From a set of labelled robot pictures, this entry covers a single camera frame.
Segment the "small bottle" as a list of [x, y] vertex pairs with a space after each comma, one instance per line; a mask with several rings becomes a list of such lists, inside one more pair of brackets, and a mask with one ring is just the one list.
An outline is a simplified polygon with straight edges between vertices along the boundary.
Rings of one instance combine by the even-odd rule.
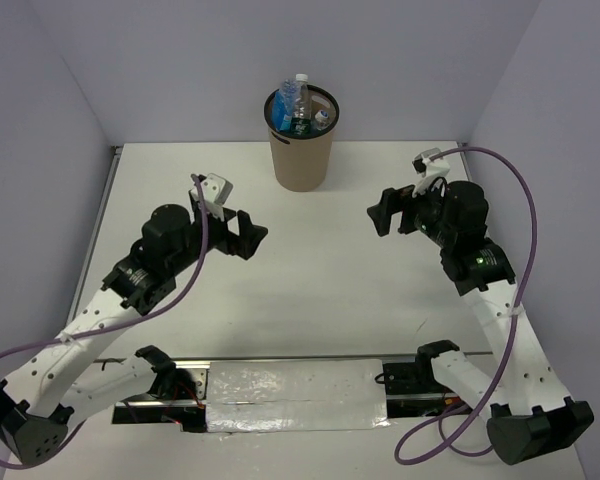
[[318, 110], [312, 119], [312, 130], [320, 132], [327, 129], [330, 125], [331, 117], [326, 110]]

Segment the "green label bottle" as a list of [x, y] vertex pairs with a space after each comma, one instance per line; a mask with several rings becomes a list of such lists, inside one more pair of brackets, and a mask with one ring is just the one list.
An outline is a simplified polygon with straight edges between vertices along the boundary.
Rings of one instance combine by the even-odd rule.
[[290, 133], [294, 136], [305, 136], [311, 131], [312, 109], [311, 96], [308, 87], [307, 74], [298, 73], [295, 76], [297, 95], [294, 103]]

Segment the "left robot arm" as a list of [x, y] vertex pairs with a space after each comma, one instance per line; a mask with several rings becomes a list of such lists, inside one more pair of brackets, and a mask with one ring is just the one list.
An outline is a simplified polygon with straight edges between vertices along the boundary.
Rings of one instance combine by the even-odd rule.
[[0, 441], [17, 459], [12, 469], [49, 461], [89, 417], [130, 397], [196, 400], [192, 376], [154, 345], [108, 361], [94, 380], [84, 375], [125, 331], [171, 310], [163, 301], [184, 270], [199, 274], [212, 250], [248, 260], [267, 234], [243, 210], [199, 203], [154, 210], [82, 312], [53, 340], [29, 345], [33, 357], [0, 379]]

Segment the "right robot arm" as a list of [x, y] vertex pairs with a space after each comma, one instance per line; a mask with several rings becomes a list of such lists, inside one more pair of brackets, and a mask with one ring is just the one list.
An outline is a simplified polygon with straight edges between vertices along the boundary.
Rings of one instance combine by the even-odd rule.
[[427, 391], [446, 387], [477, 411], [495, 454], [514, 465], [571, 447], [594, 414], [557, 377], [517, 304], [522, 284], [504, 250], [487, 236], [488, 210], [480, 186], [454, 181], [424, 192], [413, 185], [388, 188], [367, 213], [379, 236], [400, 215], [399, 233], [420, 231], [439, 246], [445, 274], [476, 316], [494, 358], [506, 365], [494, 381], [443, 340], [419, 347], [415, 380]]

